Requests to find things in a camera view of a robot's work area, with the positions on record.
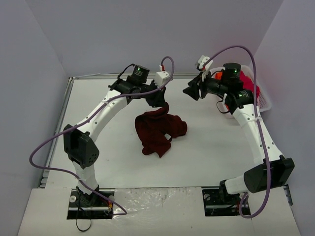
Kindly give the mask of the maroon t shirt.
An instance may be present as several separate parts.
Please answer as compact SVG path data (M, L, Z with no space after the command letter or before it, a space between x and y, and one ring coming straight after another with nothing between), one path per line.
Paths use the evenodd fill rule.
M171 148L173 138L186 135L188 125L178 115L169 114L166 103L155 111L145 112L135 118L135 130L143 146L142 153L156 153L162 157Z

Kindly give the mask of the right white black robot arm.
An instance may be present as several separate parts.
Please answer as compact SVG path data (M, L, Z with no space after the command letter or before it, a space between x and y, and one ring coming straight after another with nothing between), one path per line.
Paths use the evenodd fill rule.
M224 203L235 199L237 194L261 192L270 188L284 186L295 164L291 158L285 158L273 142L258 107L254 105L256 95L244 86L241 77L241 65L225 63L221 77L213 77L210 66L204 62L196 64L200 72L188 83L183 92L194 100L203 99L207 94L220 98L230 113L239 123L253 153L255 167L239 177L222 180L218 196Z

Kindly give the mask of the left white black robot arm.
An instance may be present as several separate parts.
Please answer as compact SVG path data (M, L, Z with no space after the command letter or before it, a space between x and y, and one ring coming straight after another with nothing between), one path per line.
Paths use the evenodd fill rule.
M160 69L150 84L147 84L149 70L135 65L131 75L124 80L121 76L109 86L103 100L79 122L79 127L63 135L63 148L79 177L77 190L82 193L81 200L89 206L99 200L99 185L95 178L94 164L99 157L96 140L109 121L132 100L144 98L153 108L165 105L164 85L170 78L169 72Z

